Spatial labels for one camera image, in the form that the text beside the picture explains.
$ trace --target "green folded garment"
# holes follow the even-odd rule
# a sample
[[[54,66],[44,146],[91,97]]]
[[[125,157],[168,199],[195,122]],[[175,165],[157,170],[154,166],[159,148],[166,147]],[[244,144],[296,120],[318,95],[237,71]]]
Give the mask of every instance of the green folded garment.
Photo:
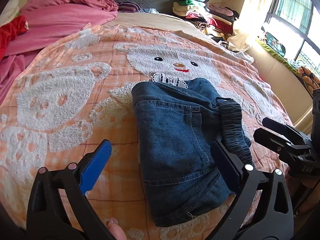
[[[179,0],[178,3],[180,5],[198,5],[198,6],[205,7],[205,3],[204,2],[198,2],[198,1],[195,1],[195,0],[185,0],[185,1]]]

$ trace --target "orange nose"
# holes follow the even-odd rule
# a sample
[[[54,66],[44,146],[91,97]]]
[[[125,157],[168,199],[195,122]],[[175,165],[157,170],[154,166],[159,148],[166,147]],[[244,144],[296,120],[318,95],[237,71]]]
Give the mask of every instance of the orange nose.
[[[174,65],[175,67],[185,67],[185,65],[180,64],[180,63],[174,63],[173,65]]]

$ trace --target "window frame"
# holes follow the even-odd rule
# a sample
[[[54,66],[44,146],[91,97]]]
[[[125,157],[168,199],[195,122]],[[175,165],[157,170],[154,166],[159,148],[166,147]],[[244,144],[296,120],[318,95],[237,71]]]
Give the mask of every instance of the window frame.
[[[297,52],[297,55],[295,56],[294,60],[297,60],[302,47],[304,45],[305,42],[309,43],[309,45],[320,55],[320,48],[318,46],[316,46],[316,44],[314,44],[314,42],[308,38],[308,34],[309,34],[309,30],[310,30],[310,26],[311,26],[311,21],[312,21],[312,17],[313,17],[313,10],[316,9],[311,1],[311,13],[310,13],[310,19],[309,19],[309,23],[308,23],[308,27],[307,27],[307,31],[306,33],[303,33],[300,29],[298,29],[297,27],[293,26],[291,23],[287,22],[286,20],[284,20],[283,18],[281,18],[280,16],[276,15],[276,9],[278,7],[279,4],[279,0],[273,0],[272,4],[270,6],[270,9],[268,11],[267,17],[265,22],[269,23],[271,17],[275,18],[276,20],[282,22],[283,24],[285,24],[287,27],[289,27],[290,29],[294,30],[297,34],[299,34],[302,38],[303,38],[303,42],[302,45],[300,47],[300,49]]]

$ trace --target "metal pin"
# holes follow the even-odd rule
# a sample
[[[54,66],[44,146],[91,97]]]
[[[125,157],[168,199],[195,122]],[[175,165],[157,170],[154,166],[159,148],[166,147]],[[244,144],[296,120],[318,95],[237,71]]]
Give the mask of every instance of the metal pin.
[[[70,163],[70,164],[68,165],[68,169],[69,169],[69,170],[74,170],[76,167],[77,167],[77,164],[76,164],[76,163]]]
[[[41,167],[41,168],[38,170],[38,172],[39,172],[40,174],[43,174],[43,173],[45,173],[46,170],[47,170],[47,169],[46,169],[45,167]]]
[[[279,170],[279,169],[276,169],[275,172],[276,172],[276,174],[278,174],[278,175],[282,175],[282,171]]]
[[[251,164],[246,164],[244,167],[247,171],[253,171],[253,166]]]

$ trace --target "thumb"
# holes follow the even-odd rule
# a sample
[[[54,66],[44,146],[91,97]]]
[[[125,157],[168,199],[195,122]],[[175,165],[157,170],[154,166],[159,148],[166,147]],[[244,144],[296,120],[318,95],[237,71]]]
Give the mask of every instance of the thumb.
[[[118,221],[115,218],[111,218],[107,221],[107,228],[116,240],[127,240],[127,236],[118,225]]]

